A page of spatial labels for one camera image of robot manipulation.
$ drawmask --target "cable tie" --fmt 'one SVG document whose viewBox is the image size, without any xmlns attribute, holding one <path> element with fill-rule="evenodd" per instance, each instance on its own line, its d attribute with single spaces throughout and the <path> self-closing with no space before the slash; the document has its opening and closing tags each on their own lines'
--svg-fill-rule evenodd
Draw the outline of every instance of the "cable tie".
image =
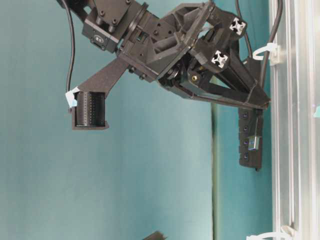
<svg viewBox="0 0 320 240">
<path fill-rule="evenodd" d="M 261 47 L 253 52 L 253 59 L 257 61 L 263 61 L 264 56 L 259 54 L 264 52 L 270 52 L 270 66 L 274 66 L 280 62 L 279 60 L 279 45 L 273 42 L 269 42 L 266 46 Z"/>
<path fill-rule="evenodd" d="M 267 232 L 260 235 L 247 236 L 246 240 L 266 240 L 274 238 L 277 240 L 292 240 L 295 236 L 295 230 L 289 226 L 282 226 L 281 232 Z"/>
</svg>

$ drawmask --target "black plastic part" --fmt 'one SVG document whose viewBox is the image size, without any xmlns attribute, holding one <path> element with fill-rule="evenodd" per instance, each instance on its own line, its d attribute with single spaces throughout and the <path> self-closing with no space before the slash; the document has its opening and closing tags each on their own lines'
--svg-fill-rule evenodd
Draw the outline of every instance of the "black plastic part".
<svg viewBox="0 0 320 240">
<path fill-rule="evenodd" d="M 262 111 L 254 109 L 239 109 L 239 153 L 240 165 L 256 170 L 262 167 L 262 153 L 263 153 L 263 124 L 264 119 Z M 258 150 L 249 150 L 249 137 L 259 136 Z"/>
<path fill-rule="evenodd" d="M 129 7 L 135 1 L 131 0 L 94 0 L 100 17 L 108 25 L 117 26 Z"/>
<path fill-rule="evenodd" d="M 75 98 L 77 107 L 72 109 L 72 129 L 101 130 L 108 128 L 104 92 L 79 92 Z"/>
<path fill-rule="evenodd" d="M 159 232 L 156 231 L 155 233 L 151 234 L 150 236 L 147 236 L 145 239 L 143 240 L 165 240 L 165 236 Z"/>
<path fill-rule="evenodd" d="M 114 53 L 120 39 L 112 36 L 111 33 L 103 29 L 103 27 L 108 29 L 108 26 L 105 23 L 101 26 L 97 25 L 97 17 L 97 9 L 93 8 L 83 23 L 82 34 L 90 39 L 90 42 L 102 51 L 107 50 L 110 53 Z"/>
</svg>

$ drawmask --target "aluminum frame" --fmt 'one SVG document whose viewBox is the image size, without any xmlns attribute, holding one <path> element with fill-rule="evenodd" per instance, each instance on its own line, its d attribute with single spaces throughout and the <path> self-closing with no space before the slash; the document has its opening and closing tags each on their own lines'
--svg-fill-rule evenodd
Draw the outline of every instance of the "aluminum frame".
<svg viewBox="0 0 320 240">
<path fill-rule="evenodd" d="M 277 0 L 269 0 L 270 25 Z M 286 0 L 271 68 L 273 228 L 320 239 L 320 2 Z"/>
</svg>

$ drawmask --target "white tape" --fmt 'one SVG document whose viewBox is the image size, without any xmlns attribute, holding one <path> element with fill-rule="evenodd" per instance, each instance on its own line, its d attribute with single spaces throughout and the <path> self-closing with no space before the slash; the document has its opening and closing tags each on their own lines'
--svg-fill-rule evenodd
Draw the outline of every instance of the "white tape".
<svg viewBox="0 0 320 240">
<path fill-rule="evenodd" d="M 313 115 L 315 118 L 320 118 L 320 106 L 318 106 L 317 108 L 316 108 L 316 111 L 315 111 L 315 113 L 314 113 L 314 115 Z"/>
<path fill-rule="evenodd" d="M 77 103 L 77 100 L 75 99 L 75 93 L 78 93 L 78 92 L 80 92 L 80 89 L 78 87 L 75 87 L 74 89 L 68 91 L 65 94 L 66 100 L 70 108 L 77 106 L 78 103 Z"/>
</svg>

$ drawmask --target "black cable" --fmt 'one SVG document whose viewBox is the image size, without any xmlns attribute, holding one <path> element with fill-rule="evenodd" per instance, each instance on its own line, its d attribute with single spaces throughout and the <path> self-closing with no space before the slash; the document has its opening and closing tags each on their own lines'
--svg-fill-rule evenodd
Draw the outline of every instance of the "black cable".
<svg viewBox="0 0 320 240">
<path fill-rule="evenodd" d="M 283 0 L 278 0 L 278 10 L 276 13 L 276 17 L 274 20 L 274 24 L 270 33 L 270 37 L 268 40 L 268 43 L 272 43 L 275 40 L 281 17 L 282 17 L 282 12 L 284 8 L 284 3 Z M 266 73 L 267 73 L 267 66 L 268 66 L 268 60 L 269 60 L 270 52 L 266 51 L 264 53 L 263 57 L 263 63 L 262 63 L 262 68 L 261 68 L 261 74 L 260 74 L 260 86 L 263 88 L 265 86 L 265 79 L 266 79 Z"/>
<path fill-rule="evenodd" d="M 75 29 L 74 29 L 74 23 L 73 23 L 71 12 L 70 12 L 70 7 L 66 3 L 66 0 L 61 0 L 61 2 L 63 3 L 64 8 L 66 10 L 66 14 L 68 16 L 70 35 L 71 35 L 71 58 L 70 58 L 68 75 L 67 75 L 67 79 L 66 79 L 66 90 L 65 90 L 66 92 L 69 92 L 70 85 L 71 85 L 72 71 L 74 69 L 74 64 L 75 64 L 75 55 L 76 55 Z"/>
<path fill-rule="evenodd" d="M 237 12 L 238 16 L 242 19 L 242 14 L 241 14 L 240 6 L 239 6 L 239 0 L 235 0 L 235 8 L 236 8 L 236 12 Z M 247 32 L 244 34 L 244 39 L 245 39 L 246 47 L 248 48 L 248 55 L 250 58 L 252 58 L 253 52 L 252 52 L 252 47 L 251 47 L 251 43 L 250 43 Z"/>
</svg>

